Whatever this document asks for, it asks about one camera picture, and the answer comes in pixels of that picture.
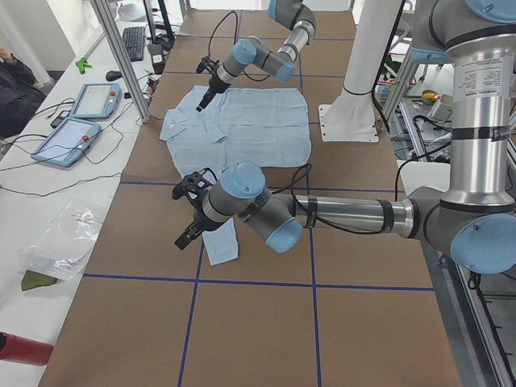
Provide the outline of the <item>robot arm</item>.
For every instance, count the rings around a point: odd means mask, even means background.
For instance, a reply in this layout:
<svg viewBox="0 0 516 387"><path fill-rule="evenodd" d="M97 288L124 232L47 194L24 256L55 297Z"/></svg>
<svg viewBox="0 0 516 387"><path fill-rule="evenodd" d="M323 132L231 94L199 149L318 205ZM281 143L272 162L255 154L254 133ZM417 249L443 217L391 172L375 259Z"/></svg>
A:
<svg viewBox="0 0 516 387"><path fill-rule="evenodd" d="M194 216L177 246L185 248L239 217L279 253L295 245L303 228L326 225L357 235L394 232L419 239L475 273L512 268L514 200L505 176L515 4L421 1L413 50L455 66L447 191L420 187L393 202L282 194L266 187L256 164L241 162L212 181L203 171L191 173L173 189L174 199L189 200Z"/></svg>
<svg viewBox="0 0 516 387"><path fill-rule="evenodd" d="M215 95L225 93L249 65L256 66L281 82L287 82L292 77L299 52L315 36L314 14L302 1L271 1L268 16L290 30L289 37L275 52L265 46L259 37L249 36L235 42L224 61L212 60L210 55L204 56L196 72L206 71L211 78L197 111L206 109Z"/></svg>

